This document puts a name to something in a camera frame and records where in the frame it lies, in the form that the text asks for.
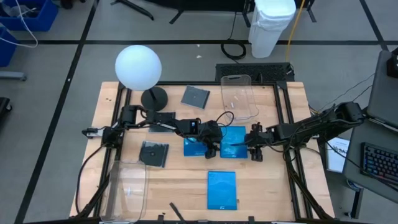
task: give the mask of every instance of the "wooden tabletop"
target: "wooden tabletop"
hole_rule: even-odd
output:
[[[92,126],[110,125],[117,87],[117,82],[102,84]],[[161,87],[169,96],[169,102],[162,112],[175,111],[177,119],[201,118],[202,121],[208,121],[216,119],[224,112],[220,86],[198,86],[211,91],[205,110],[181,104],[185,86]],[[294,120],[300,121],[309,117],[310,112],[303,83],[288,83],[288,88]],[[261,122],[264,127],[278,124],[273,88],[271,86],[254,86],[253,92],[259,114],[249,122],[238,125],[245,125],[246,131],[249,132],[251,125],[256,122]],[[133,91],[130,105],[139,105],[141,94],[141,91]],[[280,97],[284,118],[287,121],[282,91],[280,91]],[[162,213],[165,213],[165,220],[178,220],[169,205],[170,202],[175,204],[186,220],[247,221],[248,216],[254,216],[258,221],[294,220],[288,175],[282,154],[265,147],[262,149],[263,162],[254,162],[250,159],[221,159],[219,152],[212,159],[205,159],[204,156],[184,157],[181,137],[175,134],[148,133],[147,129],[132,129],[126,131],[124,137],[122,161],[137,161],[144,140],[169,144],[169,153],[165,168],[147,167],[149,181],[146,212],[141,218],[142,220],[156,220]],[[99,147],[100,141],[100,138],[88,140],[84,159]],[[314,140],[311,140],[307,146],[318,150]],[[87,163],[82,173],[79,194],[80,209],[87,204],[97,189],[104,152],[103,149],[95,155]],[[301,155],[309,191],[323,209],[334,217],[320,156],[306,149],[301,150]],[[209,170],[236,172],[238,210],[207,210],[206,192]],[[304,206],[298,188],[297,192],[301,214],[304,217]],[[70,215],[75,214],[73,205]]]

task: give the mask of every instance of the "blue book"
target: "blue book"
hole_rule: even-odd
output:
[[[207,209],[237,210],[236,176],[231,171],[209,171]]]
[[[223,139],[220,144],[221,158],[247,159],[248,147],[244,144],[240,146],[232,146],[232,144],[244,143],[246,135],[245,126],[228,126],[221,127]]]
[[[204,156],[207,147],[195,138],[184,139],[184,156]]]

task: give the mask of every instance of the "black lamp stand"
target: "black lamp stand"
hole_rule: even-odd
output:
[[[167,105],[167,93],[160,87],[152,87],[142,93],[141,103],[147,110],[160,111]]]

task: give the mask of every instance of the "clear plastic tray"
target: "clear plastic tray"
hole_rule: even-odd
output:
[[[233,123],[248,122],[250,118],[259,114],[249,75],[229,75],[221,78],[221,92],[225,111],[234,113]],[[226,114],[226,122],[231,122],[231,119],[232,115]]]
[[[142,162],[116,161],[103,197],[104,222],[134,223],[145,215],[148,172]]]

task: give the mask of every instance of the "keyboard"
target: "keyboard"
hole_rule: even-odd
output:
[[[361,152],[362,174],[398,185],[398,151],[363,142]]]

